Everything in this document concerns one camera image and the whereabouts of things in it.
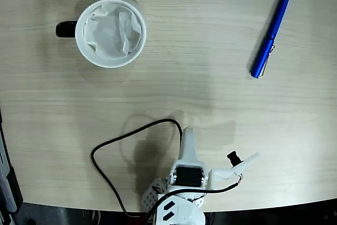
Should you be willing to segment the white gripper body with black servo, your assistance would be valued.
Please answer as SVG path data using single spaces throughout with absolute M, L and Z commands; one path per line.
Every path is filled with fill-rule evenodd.
M 168 176 L 166 193 L 205 193 L 207 179 L 205 167 L 176 166 Z

